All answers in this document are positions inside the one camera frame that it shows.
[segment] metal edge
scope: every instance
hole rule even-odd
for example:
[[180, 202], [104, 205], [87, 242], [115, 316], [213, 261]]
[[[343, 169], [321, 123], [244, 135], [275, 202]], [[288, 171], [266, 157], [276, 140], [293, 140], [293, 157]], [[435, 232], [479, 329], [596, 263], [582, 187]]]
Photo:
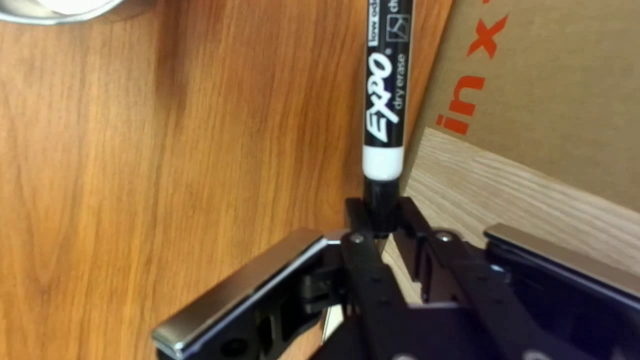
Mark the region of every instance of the metal edge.
[[152, 340], [171, 358], [186, 358], [218, 332], [235, 314], [266, 295], [332, 241], [315, 230], [298, 230], [218, 283], [186, 308], [158, 324]]
[[569, 249], [553, 245], [551, 241], [538, 239], [534, 234], [522, 232], [519, 228], [506, 226], [506, 225], [488, 226], [484, 232], [488, 236], [505, 239], [505, 241], [508, 241], [528, 253], [542, 255], [557, 265], [575, 268], [575, 271], [582, 272], [584, 276], [591, 276], [598, 283], [611, 285], [615, 289], [621, 289], [622, 292], [629, 292], [629, 295], [640, 298], [640, 279], [630, 272], [625, 272], [621, 268], [604, 265], [604, 263], [591, 258], [587, 255], [573, 253]]

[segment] wooden cabinet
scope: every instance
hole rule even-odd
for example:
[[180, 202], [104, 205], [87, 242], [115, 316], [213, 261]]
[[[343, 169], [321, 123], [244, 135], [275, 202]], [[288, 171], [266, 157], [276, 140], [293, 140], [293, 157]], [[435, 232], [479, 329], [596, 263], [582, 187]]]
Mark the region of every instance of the wooden cabinet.
[[[451, 3], [419, 3], [412, 118]], [[152, 358], [163, 318], [360, 193], [367, 3], [0, 25], [0, 358]]]

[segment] wood grain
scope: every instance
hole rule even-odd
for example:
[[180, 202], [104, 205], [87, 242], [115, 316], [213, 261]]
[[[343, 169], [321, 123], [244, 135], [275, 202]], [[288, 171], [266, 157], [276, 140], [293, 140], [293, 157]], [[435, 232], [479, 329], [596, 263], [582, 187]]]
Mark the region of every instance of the wood grain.
[[[412, 118], [449, 0], [416, 3]], [[150, 330], [360, 193], [367, 3], [167, 0], [0, 25], [0, 358], [152, 358]]]
[[407, 195], [432, 226], [483, 247], [505, 223], [640, 276], [639, 213], [436, 130], [419, 144]]

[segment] wooden surface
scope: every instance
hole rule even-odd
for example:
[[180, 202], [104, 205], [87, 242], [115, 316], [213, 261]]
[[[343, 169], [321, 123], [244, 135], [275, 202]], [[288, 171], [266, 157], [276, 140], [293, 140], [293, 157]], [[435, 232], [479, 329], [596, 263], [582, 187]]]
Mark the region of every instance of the wooden surface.
[[[420, 104], [451, 3], [416, 4]], [[290, 230], [343, 226], [364, 11], [167, 0], [0, 25], [0, 358], [152, 358], [163, 318]]]
[[505, 223], [639, 276], [640, 215], [438, 130], [419, 140], [407, 195], [432, 226], [483, 247]]

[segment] cardboard box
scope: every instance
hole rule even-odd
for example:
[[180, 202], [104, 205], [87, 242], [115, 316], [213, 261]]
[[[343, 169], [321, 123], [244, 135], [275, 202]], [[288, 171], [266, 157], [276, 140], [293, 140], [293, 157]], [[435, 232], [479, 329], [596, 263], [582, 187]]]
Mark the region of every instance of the cardboard box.
[[640, 3], [457, 3], [423, 123], [640, 210]]

